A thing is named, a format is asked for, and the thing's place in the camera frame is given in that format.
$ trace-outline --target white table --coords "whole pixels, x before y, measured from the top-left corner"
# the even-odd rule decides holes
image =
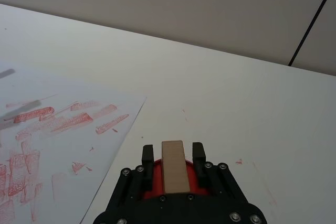
[[[203,142],[268,223],[334,223],[336,77],[4,5],[0,58],[147,96],[83,224],[165,140]]]

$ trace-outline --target bolt head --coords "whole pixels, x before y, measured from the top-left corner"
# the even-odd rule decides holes
[[[236,213],[236,212],[232,212],[232,213],[230,214],[230,219],[231,219],[232,221],[234,221],[234,222],[239,222],[239,221],[241,220],[241,217],[240,217],[240,215],[239,215],[238,213]]]
[[[227,168],[227,166],[225,164],[220,164],[219,167],[220,167],[220,169],[226,169]]]
[[[261,218],[257,215],[251,215],[250,220],[252,221],[253,224],[261,224],[262,223]]]
[[[212,167],[212,164],[210,162],[206,162],[205,165],[204,165],[206,168],[211,168]]]
[[[127,224],[127,221],[125,219],[119,219],[117,224]]]
[[[124,170],[122,170],[122,175],[124,175],[124,176],[127,176],[127,175],[129,175],[129,173],[130,173],[130,170],[129,169],[124,169]]]
[[[143,172],[144,168],[143,168],[143,166],[138,166],[136,170],[137,170],[138,172]]]

